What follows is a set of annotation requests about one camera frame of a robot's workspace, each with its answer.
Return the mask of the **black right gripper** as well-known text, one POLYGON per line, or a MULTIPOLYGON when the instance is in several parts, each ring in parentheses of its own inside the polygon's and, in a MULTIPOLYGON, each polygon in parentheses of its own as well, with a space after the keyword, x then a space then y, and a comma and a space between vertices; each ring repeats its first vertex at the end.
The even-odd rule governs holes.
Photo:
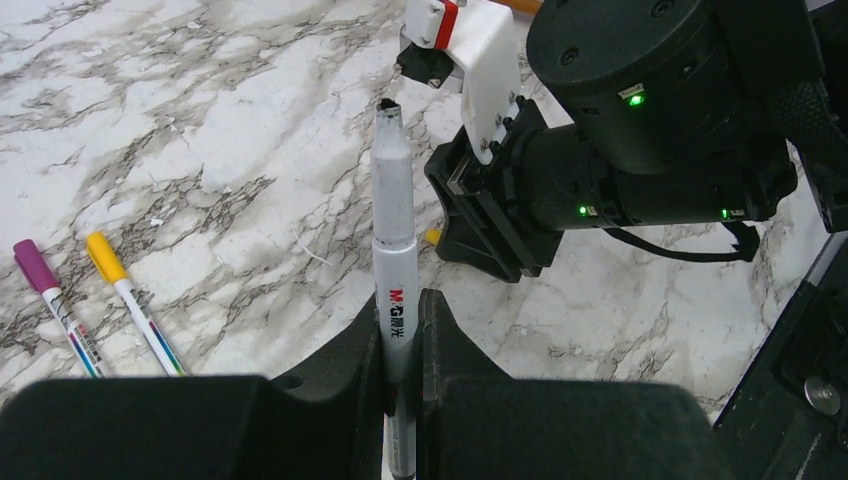
POLYGON ((439 146, 425 167, 445 212, 437 254, 515 283, 569 230, 662 255, 633 229, 720 223, 730 251, 672 258, 751 261, 755 224, 797 187, 790 147, 825 206, 824 23, 809 1, 544 2, 528 63, 571 123, 518 97, 490 164, 466 132, 439 146))

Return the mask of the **yellow pen cap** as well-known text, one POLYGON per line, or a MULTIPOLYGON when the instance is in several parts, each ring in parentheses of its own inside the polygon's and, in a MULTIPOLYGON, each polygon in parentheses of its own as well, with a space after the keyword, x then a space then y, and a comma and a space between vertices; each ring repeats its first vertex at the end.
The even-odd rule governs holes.
POLYGON ((433 246, 437 246, 441 240, 442 231, 440 229, 431 228, 424 234, 424 240, 433 246))

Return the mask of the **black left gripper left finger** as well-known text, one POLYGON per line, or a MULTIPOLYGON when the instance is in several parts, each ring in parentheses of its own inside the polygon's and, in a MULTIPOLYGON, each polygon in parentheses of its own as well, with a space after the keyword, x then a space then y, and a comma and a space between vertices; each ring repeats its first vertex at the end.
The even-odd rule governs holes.
POLYGON ((287 372, 56 379, 1 411, 5 479, 377 479, 376 306, 287 372))

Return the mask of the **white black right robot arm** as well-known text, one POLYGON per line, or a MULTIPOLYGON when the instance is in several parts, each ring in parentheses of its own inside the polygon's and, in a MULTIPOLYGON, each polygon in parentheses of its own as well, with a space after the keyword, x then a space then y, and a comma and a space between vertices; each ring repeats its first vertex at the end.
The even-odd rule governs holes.
POLYGON ((755 226, 797 186, 800 153, 826 230, 847 227, 847 5, 831 1, 547 1, 529 66, 570 116, 517 98, 493 161, 465 132, 425 173, 446 262, 515 283, 569 230, 685 262, 751 261, 755 226))

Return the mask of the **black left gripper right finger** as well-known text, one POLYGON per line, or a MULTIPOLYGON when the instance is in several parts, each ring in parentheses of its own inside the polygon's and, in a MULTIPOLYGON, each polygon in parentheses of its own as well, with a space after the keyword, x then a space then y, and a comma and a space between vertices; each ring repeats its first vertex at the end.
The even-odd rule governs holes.
POLYGON ((516 379, 459 327, 444 294, 419 302, 422 479, 728 479, 694 397, 670 384, 516 379))

